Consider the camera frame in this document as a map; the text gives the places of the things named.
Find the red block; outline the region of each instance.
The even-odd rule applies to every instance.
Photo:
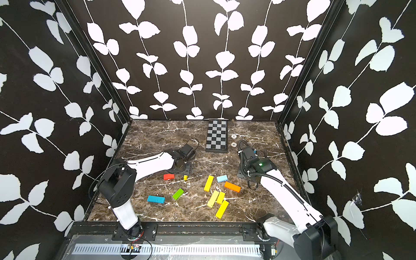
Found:
[[[163,175],[163,179],[165,180],[165,181],[167,181],[167,180],[171,180],[171,179],[174,179],[175,178],[175,175],[174,174],[171,174],[171,173],[168,173],[168,174],[164,174]]]

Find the green block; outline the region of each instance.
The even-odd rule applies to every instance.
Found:
[[[172,196],[174,198],[174,200],[179,199],[180,196],[182,196],[183,194],[183,189],[178,189],[177,192],[175,192],[175,194]]]

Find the orange block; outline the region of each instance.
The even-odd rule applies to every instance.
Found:
[[[228,181],[225,182],[224,187],[226,187],[226,188],[228,188],[230,190],[236,191],[236,192],[240,192],[240,190],[241,190],[241,187],[240,186],[237,186],[235,184],[229,183]]]

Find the white leaf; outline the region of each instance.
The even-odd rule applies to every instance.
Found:
[[[87,23],[88,34],[96,42],[104,44],[104,35],[101,27],[96,23]]]
[[[376,127],[381,136],[392,136],[407,129],[407,122],[399,116],[384,117]]]
[[[365,57],[370,54],[373,54],[377,51],[377,43],[375,40],[369,40],[368,43],[364,45],[364,47],[360,50],[357,58],[355,59],[355,66]]]
[[[363,214],[355,203],[348,201],[344,206],[342,216],[357,228],[364,228]]]
[[[171,111],[171,110],[177,109],[178,107],[175,106],[174,104],[166,103],[166,104],[163,104],[162,108],[164,111]]]
[[[324,120],[328,125],[334,127],[335,129],[338,129],[339,120],[338,120],[338,114],[335,111],[333,110],[327,111],[326,114],[324,115]]]
[[[256,29],[251,36],[251,42],[261,46],[263,44],[264,39],[267,36],[267,26],[265,25],[257,25]]]
[[[194,58],[198,52],[199,52],[200,47],[196,46],[196,45],[192,45],[189,46],[188,48],[186,48],[186,51],[188,52],[189,56]]]
[[[310,0],[306,6],[308,22],[315,20],[318,16],[323,14],[329,7],[330,3],[330,0]]]
[[[275,102],[275,105],[278,105],[280,103],[282,103],[283,101],[287,100],[288,95],[286,95],[285,93],[279,93],[274,95],[273,97],[273,101]]]
[[[0,131],[1,135],[10,134],[20,130],[29,130],[30,125],[32,124],[33,116],[32,113],[28,113],[27,115],[23,115],[18,123],[10,124],[3,128]]]
[[[338,86],[332,100],[332,107],[348,106],[351,103],[351,90],[344,86]]]
[[[121,0],[124,7],[131,14],[131,16],[137,20],[140,17],[141,12],[144,10],[144,0]]]
[[[228,81],[230,79],[235,79],[237,77],[238,77],[238,74],[235,71],[231,70],[231,69],[224,70],[224,72],[221,73],[221,80],[222,81]]]
[[[393,177],[379,180],[378,183],[374,185],[374,192],[388,192],[399,196],[403,195],[401,182]]]
[[[402,82],[399,85],[387,90],[380,97],[380,104],[383,107],[384,112],[387,114],[409,103],[409,101],[413,98],[413,95],[414,90],[406,85],[406,83]]]
[[[315,168],[308,169],[308,180],[316,181],[318,179],[318,173],[316,172]]]
[[[198,42],[198,36],[196,34],[195,28],[193,26],[185,26],[182,29],[182,35],[185,39],[186,45],[190,46]]]
[[[191,108],[191,111],[192,111],[192,113],[193,113],[194,116],[200,116],[200,115],[202,115],[202,111],[197,106]]]
[[[47,1],[45,4],[42,4],[40,2],[33,1],[33,2],[30,2],[30,6],[33,9],[41,10],[41,11],[49,14],[50,16],[53,16],[53,14],[55,13],[55,10],[56,10],[55,9],[55,3],[54,2],[50,2],[50,1]]]
[[[49,181],[43,181],[35,185],[29,192],[28,201],[32,206],[39,205],[45,198],[45,190]]]
[[[20,198],[20,181],[13,174],[0,174],[0,202]]]
[[[365,115],[367,122],[374,124],[380,122],[383,117],[384,112],[379,105],[375,103],[370,103],[370,105],[368,105],[367,114]]]
[[[292,70],[292,73],[290,74],[291,77],[297,77],[299,76],[300,72],[302,71],[303,65],[298,64],[296,67]]]
[[[119,51],[120,51],[120,47],[119,47],[119,43],[118,41],[114,40],[114,39],[109,39],[107,41],[107,49],[110,51],[111,54],[113,55],[118,55]]]
[[[89,122],[82,122],[79,126],[79,136],[83,136],[85,133],[91,130],[91,124]]]
[[[40,148],[39,143],[37,142],[36,133],[25,134],[22,137],[22,144],[26,146],[26,148],[37,154],[43,153],[42,148]]]
[[[144,21],[139,24],[139,34],[144,39],[148,39],[158,33],[160,33],[160,30],[151,22]]]
[[[181,72],[179,73],[179,76],[183,81],[185,81],[188,85],[192,84],[193,81],[193,74],[187,70],[181,69]]]
[[[153,96],[157,101],[159,101],[162,104],[169,98],[169,95],[163,91],[156,92],[153,94]]]
[[[327,61],[324,66],[324,74],[330,73],[334,69],[334,64],[331,61]]]
[[[305,145],[305,151],[309,154],[312,155],[313,153],[313,143],[312,142],[307,142]]]
[[[237,11],[232,12],[230,15],[230,18],[228,19],[228,28],[231,31],[236,31],[243,26],[244,26],[243,16]]]
[[[391,29],[391,23],[386,17],[380,18],[381,42],[393,43],[404,38],[401,30]]]
[[[345,42],[342,39],[339,39],[335,42],[332,47],[331,54],[329,55],[329,60],[335,62],[341,56],[342,49],[344,48]]]
[[[67,171],[79,169],[79,153],[77,151],[73,151],[67,155],[64,161],[64,169]]]
[[[57,12],[56,18],[58,19],[59,27],[61,27],[62,31],[70,33],[72,29],[71,26],[69,26],[65,16],[61,12]]]
[[[351,243],[351,233],[347,226],[347,223],[342,218],[335,218],[335,221],[338,224],[338,232],[341,234],[342,238],[345,240],[345,243],[350,245]]]
[[[338,212],[337,212],[337,206],[335,205],[334,201],[332,200],[332,198],[328,195],[327,196],[327,205],[328,207],[330,207],[332,209],[332,211],[334,212],[335,217],[338,216]]]
[[[370,61],[370,69],[375,71],[387,71],[394,59],[394,48],[391,45],[378,51]]]
[[[331,152],[332,157],[334,158],[334,160],[338,159],[339,151],[338,151],[338,147],[337,147],[337,145],[335,144],[334,141],[332,141],[329,144],[328,150]]]
[[[357,143],[349,141],[342,150],[342,157],[351,161],[358,161],[363,158],[365,150]]]
[[[301,25],[296,25],[288,27],[286,31],[289,33],[289,36],[293,36],[298,33],[303,33],[305,31],[305,28],[303,28]]]
[[[29,207],[28,202],[23,202],[20,204],[15,205],[3,218],[0,220],[0,224],[2,225],[10,225],[17,223],[19,221],[20,216],[23,212]]]
[[[225,69],[234,61],[235,55],[229,51],[224,51],[217,53],[217,55],[215,55],[215,59],[217,60],[217,63],[220,66],[220,68]]]
[[[168,71],[166,70],[165,66],[159,62],[156,62],[154,65],[154,71],[157,75],[166,74]]]
[[[226,99],[226,100],[223,101],[223,108],[229,108],[229,107],[232,107],[232,106],[233,106],[233,103],[231,102],[231,100]]]
[[[250,53],[251,57],[257,57],[260,54],[261,47],[258,45],[250,45],[248,47],[248,52]]]
[[[195,84],[191,87],[192,91],[201,91],[202,90],[202,84]]]
[[[119,28],[122,29],[126,34],[130,34],[132,31],[138,31],[139,30],[137,25],[134,25],[131,22],[126,22],[126,23],[119,24]]]
[[[242,107],[239,111],[238,111],[238,115],[245,117],[245,115],[248,114],[248,108],[247,107]]]
[[[188,96],[192,95],[192,90],[188,87],[181,87],[178,92]]]
[[[345,166],[340,161],[332,161],[331,167],[343,180],[347,177]]]
[[[42,70],[49,73],[53,67],[53,61],[49,58],[48,54],[44,53],[37,46],[29,50],[29,56],[31,60],[39,66]]]
[[[52,36],[55,37],[55,39],[60,42],[61,44],[64,44],[62,41],[61,35],[59,35],[59,28],[58,23],[56,21],[52,20],[46,20],[46,25],[49,28],[49,31],[52,33]]]
[[[312,94],[312,91],[313,91],[313,83],[312,83],[312,80],[310,79],[308,81],[308,83],[306,83],[306,87],[305,87],[305,99],[308,98]]]
[[[72,102],[65,106],[65,111],[67,115],[72,118],[83,118],[81,107],[78,103]]]
[[[215,110],[217,110],[217,109],[218,109],[218,107],[219,107],[221,104],[222,104],[222,102],[221,102],[221,101],[219,101],[219,100],[215,100],[215,101],[214,101],[214,109],[215,109]]]
[[[399,216],[399,218],[411,226],[413,231],[416,230],[416,201],[400,199],[398,201],[392,201],[393,211]]]
[[[316,38],[320,30],[321,30],[320,24],[314,24],[314,25],[309,26],[308,28],[305,29],[305,32],[303,33],[303,36],[302,36],[302,40],[309,41],[309,40]]]
[[[72,222],[72,218],[69,215],[68,212],[62,211],[59,213],[58,217],[53,222],[55,224],[55,227],[58,231],[64,231],[67,226]]]
[[[126,68],[118,69],[116,71],[116,75],[123,82],[124,84],[130,79],[130,73],[126,70]]]
[[[307,191],[308,193],[315,193],[315,189],[313,188],[313,185],[310,182],[304,183],[303,186],[305,187],[305,191]]]
[[[153,67],[147,63],[143,63],[143,73],[150,79],[150,72],[152,71]]]
[[[35,121],[36,132],[43,138],[51,136],[55,123],[49,119],[41,118]]]
[[[319,107],[322,108],[322,109],[325,109],[325,111],[329,110],[328,102],[326,102],[323,97],[319,98]]]
[[[220,31],[221,28],[223,27],[224,23],[227,21],[227,17],[225,15],[223,15],[222,13],[218,13],[215,16],[215,20],[214,20],[214,30],[215,33],[220,36]]]
[[[218,70],[210,70],[210,71],[205,72],[205,74],[210,78],[221,76],[221,72],[219,72]]]

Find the ventilation grille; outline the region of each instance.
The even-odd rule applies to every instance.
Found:
[[[259,256],[259,245],[155,245],[152,255],[241,255]],[[140,253],[132,255],[149,255],[149,244],[141,245]],[[73,255],[130,255],[128,244],[75,244]]]

